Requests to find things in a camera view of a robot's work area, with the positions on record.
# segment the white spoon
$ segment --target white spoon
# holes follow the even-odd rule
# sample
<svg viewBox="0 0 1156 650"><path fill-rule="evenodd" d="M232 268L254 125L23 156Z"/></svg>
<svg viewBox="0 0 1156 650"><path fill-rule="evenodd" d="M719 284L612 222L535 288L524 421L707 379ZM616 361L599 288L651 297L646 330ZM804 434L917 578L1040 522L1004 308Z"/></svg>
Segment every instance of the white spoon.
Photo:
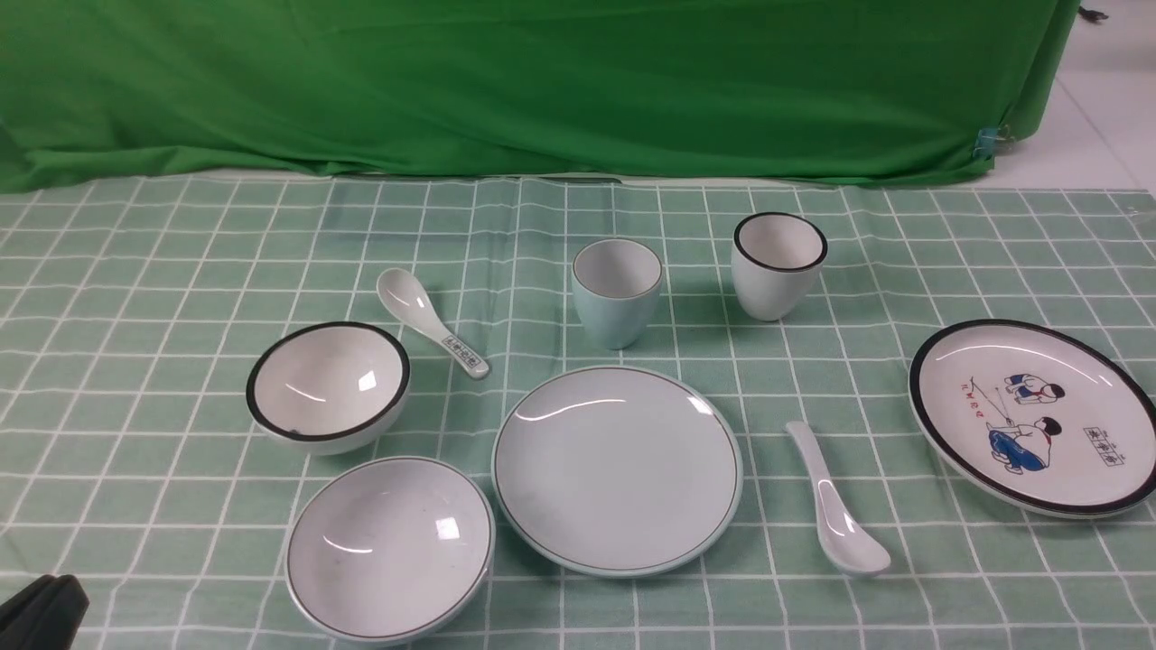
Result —
<svg viewBox="0 0 1156 650"><path fill-rule="evenodd" d="M810 474L815 490L815 518L818 525L818 545L840 571L849 576L874 576L891 566L891 555L875 538L860 526L831 482L823 453L815 440L815 431L806 422L787 422L787 433L794 438L802 461Z"/></svg>
<svg viewBox="0 0 1156 650"><path fill-rule="evenodd" d="M470 378L490 374L490 364L446 328L430 303L425 287L403 268L387 268L377 278L377 297L394 318L442 346Z"/></svg>

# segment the cup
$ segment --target cup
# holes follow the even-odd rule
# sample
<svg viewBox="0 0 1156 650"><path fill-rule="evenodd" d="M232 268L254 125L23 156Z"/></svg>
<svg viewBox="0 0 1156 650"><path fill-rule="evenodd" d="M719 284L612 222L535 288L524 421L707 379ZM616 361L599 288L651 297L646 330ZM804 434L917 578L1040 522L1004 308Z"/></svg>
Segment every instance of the cup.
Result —
<svg viewBox="0 0 1156 650"><path fill-rule="evenodd" d="M592 341L609 349L635 342L654 316L662 263L630 239L599 239L575 256L575 308Z"/></svg>
<svg viewBox="0 0 1156 650"><path fill-rule="evenodd" d="M739 304L757 320L787 315L818 278L827 237L814 223L781 212L739 222L731 245L731 276Z"/></svg>

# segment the cartoon boy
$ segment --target cartoon boy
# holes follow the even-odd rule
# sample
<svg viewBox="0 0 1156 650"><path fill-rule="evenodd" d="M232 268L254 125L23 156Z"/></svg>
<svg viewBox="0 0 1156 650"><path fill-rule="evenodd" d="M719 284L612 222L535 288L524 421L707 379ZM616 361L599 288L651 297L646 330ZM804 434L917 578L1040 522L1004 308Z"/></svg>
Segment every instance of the cartoon boy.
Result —
<svg viewBox="0 0 1156 650"><path fill-rule="evenodd" d="M1016 404L1052 404L1067 394L1059 384L1048 384L1035 375L1011 375L1003 383L1005 390L1015 394Z"/></svg>
<svg viewBox="0 0 1156 650"><path fill-rule="evenodd" d="M987 423L987 441L992 445L992 457L1003 464L1013 474L1024 470L1038 472L1052 464L1052 436L1064 430L1060 423L1044 416L1033 424L994 427Z"/></svg>

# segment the plate with black rim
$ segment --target plate with black rim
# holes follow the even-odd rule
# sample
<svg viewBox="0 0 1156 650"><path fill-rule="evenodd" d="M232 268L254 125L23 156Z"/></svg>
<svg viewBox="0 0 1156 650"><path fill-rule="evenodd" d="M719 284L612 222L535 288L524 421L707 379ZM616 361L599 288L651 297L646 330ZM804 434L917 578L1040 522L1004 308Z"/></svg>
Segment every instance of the plate with black rim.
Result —
<svg viewBox="0 0 1156 650"><path fill-rule="evenodd" d="M959 323L919 348L909 387L932 446L1003 501L1092 518L1156 489L1156 408L1076 339L1017 320Z"/></svg>

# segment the cup with black rim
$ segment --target cup with black rim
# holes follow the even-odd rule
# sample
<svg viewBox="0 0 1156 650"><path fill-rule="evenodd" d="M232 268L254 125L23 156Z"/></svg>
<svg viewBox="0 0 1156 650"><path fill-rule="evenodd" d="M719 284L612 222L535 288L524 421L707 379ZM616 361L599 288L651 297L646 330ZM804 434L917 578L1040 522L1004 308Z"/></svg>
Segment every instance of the cup with black rim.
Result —
<svg viewBox="0 0 1156 650"><path fill-rule="evenodd" d="M827 237L814 223L783 212L739 222L731 244L731 276L739 304L756 320L786 316L818 279Z"/></svg>

